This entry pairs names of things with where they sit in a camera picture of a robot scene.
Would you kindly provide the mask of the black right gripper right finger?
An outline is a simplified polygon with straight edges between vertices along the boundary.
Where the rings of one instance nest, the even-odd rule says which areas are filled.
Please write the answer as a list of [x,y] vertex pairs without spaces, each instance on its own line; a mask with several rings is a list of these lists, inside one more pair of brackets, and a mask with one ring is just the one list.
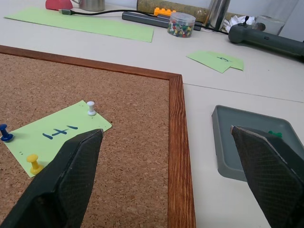
[[304,159],[282,138],[231,126],[243,171],[271,228],[304,228]]

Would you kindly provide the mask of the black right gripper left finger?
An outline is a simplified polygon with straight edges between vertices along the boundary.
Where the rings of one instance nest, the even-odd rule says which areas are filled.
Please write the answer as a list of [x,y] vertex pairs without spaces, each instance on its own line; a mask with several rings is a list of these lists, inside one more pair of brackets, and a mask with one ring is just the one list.
[[67,140],[34,177],[0,228],[80,228],[92,193],[104,132]]

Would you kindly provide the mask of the yellow push pin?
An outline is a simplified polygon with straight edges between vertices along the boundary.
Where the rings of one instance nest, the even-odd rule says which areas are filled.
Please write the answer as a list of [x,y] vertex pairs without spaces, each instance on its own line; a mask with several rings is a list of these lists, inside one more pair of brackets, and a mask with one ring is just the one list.
[[27,157],[27,162],[31,163],[30,173],[33,175],[37,175],[44,168],[43,165],[38,164],[37,160],[38,156],[36,154],[31,154]]

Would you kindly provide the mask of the green note with blue writing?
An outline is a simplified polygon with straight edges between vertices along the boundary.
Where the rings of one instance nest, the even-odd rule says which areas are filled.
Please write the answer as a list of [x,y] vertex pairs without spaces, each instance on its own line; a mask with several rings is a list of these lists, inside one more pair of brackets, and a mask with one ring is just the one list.
[[45,167],[67,140],[94,129],[107,131],[112,127],[98,113],[89,116],[88,110],[89,106],[82,100],[12,131],[13,139],[4,144],[32,178],[34,175],[30,172],[32,165],[27,162],[28,156],[36,154],[38,164]]

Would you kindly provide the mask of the blue push pin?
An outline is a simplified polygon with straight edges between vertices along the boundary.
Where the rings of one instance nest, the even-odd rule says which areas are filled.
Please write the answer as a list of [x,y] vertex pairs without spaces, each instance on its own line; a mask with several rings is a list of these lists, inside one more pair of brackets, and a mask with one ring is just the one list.
[[7,130],[6,130],[6,128],[7,128],[6,124],[0,124],[0,132],[2,134],[2,136],[1,136],[0,139],[3,142],[9,142],[9,141],[11,141],[13,139],[13,134],[8,133]]

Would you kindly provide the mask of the wood framed cork board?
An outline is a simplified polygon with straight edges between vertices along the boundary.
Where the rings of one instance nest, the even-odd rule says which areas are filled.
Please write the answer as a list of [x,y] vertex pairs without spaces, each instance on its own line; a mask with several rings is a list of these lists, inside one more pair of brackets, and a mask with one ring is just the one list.
[[0,124],[79,101],[111,123],[81,228],[196,228],[182,77],[0,45]]

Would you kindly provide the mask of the clear jar of push pins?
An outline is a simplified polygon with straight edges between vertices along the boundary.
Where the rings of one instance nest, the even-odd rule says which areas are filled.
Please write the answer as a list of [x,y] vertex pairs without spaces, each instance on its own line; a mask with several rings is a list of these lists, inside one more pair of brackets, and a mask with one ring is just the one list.
[[173,12],[170,15],[167,32],[175,37],[189,38],[192,35],[196,18],[190,14]]

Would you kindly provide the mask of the grey plastic tray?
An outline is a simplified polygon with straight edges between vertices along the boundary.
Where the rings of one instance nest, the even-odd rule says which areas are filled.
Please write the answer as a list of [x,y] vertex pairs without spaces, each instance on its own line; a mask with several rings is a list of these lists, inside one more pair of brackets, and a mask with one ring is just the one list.
[[263,132],[281,133],[282,139],[304,160],[302,145],[291,124],[280,118],[217,105],[211,115],[218,172],[226,178],[246,182],[230,128],[233,125]]

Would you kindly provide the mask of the small green paper notes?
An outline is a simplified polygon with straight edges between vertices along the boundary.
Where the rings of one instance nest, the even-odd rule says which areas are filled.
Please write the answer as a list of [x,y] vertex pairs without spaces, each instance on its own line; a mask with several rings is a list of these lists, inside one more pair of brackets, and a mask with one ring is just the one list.
[[188,54],[186,57],[220,73],[224,73],[229,68],[234,68],[241,71],[244,70],[244,62],[242,59],[222,53],[213,51],[196,51]]

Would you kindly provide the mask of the dark grey handheld tool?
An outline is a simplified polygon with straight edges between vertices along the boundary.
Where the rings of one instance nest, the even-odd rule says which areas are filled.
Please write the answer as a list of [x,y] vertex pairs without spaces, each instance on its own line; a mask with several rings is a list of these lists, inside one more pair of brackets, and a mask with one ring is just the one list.
[[277,49],[298,56],[299,59],[304,62],[304,42],[253,29],[252,25],[239,23],[232,26],[228,33],[228,39],[235,44],[252,43]]

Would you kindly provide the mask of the clear plastic container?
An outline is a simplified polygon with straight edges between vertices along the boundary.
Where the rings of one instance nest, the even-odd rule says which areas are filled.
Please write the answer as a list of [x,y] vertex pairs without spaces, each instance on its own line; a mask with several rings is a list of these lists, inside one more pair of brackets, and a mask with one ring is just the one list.
[[255,19],[255,22],[252,24],[253,29],[260,30],[273,35],[279,35],[284,26],[285,23],[283,21],[264,15],[258,16]]

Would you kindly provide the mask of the crumpled white paper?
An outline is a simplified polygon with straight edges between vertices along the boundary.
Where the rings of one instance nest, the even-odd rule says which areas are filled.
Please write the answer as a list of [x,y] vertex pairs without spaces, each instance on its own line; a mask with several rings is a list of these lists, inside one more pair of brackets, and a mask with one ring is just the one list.
[[248,25],[252,25],[255,22],[255,17],[252,16],[241,16],[237,15],[233,16],[230,20],[224,20],[223,27],[227,33],[229,33],[232,26],[237,25],[239,23],[246,23]]

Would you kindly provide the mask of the long green paper sheet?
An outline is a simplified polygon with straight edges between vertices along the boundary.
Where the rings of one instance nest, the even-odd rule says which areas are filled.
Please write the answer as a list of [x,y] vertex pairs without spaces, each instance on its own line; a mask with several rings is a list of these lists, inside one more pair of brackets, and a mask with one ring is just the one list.
[[96,33],[118,38],[152,42],[154,29],[102,17],[68,16],[59,12],[30,7],[6,16],[7,19]]

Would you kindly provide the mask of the steel tumbler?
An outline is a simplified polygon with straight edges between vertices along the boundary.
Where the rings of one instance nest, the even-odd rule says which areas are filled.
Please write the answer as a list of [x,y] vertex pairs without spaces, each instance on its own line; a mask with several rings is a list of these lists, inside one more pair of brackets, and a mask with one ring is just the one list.
[[211,0],[205,21],[206,27],[221,30],[229,5],[230,0]]

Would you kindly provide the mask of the red plastic object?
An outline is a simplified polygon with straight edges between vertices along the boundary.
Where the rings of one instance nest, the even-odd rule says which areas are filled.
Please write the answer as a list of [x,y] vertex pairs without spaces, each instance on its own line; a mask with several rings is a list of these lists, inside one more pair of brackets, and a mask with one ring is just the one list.
[[49,10],[71,10],[73,5],[70,0],[46,0],[45,7]]

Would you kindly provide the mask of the metal mug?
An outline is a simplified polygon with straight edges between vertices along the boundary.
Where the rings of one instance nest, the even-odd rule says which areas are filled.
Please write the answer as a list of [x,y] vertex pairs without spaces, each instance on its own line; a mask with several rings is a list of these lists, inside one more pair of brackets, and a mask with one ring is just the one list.
[[72,0],[79,8],[86,11],[99,12],[105,10],[105,0]]

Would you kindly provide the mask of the dark grey power strip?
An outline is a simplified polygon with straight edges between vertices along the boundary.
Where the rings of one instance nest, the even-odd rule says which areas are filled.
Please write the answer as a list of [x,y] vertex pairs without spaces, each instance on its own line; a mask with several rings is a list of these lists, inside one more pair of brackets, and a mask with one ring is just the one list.
[[[135,12],[126,12],[125,11],[122,13],[122,19],[167,29],[170,16],[159,15],[159,16],[154,17],[154,16],[143,15],[143,14],[139,14],[139,13],[135,13]],[[202,23],[195,21],[193,30],[200,31],[201,28],[202,28]]]

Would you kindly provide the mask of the cork roll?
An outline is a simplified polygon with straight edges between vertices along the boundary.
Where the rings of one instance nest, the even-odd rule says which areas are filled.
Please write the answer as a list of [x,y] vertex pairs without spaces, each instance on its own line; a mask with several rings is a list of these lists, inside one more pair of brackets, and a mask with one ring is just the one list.
[[[176,12],[182,12],[186,14],[190,14],[196,18],[196,21],[201,22],[205,25],[206,16],[208,12],[208,8],[200,8],[191,5],[179,4],[165,0],[137,0],[138,11],[146,12],[146,13],[154,13],[155,8],[165,8],[170,10],[175,10]],[[245,16],[241,14],[235,14],[227,11],[226,20],[230,20],[233,16],[237,15],[238,17]]]

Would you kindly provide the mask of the orange toy brick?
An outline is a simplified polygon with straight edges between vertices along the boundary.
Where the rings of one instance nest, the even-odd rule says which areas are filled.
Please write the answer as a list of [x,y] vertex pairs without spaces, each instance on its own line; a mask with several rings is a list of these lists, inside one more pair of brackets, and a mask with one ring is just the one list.
[[154,9],[153,15],[154,16],[159,16],[159,15],[170,16],[174,12],[176,12],[176,11],[157,7],[157,8]]

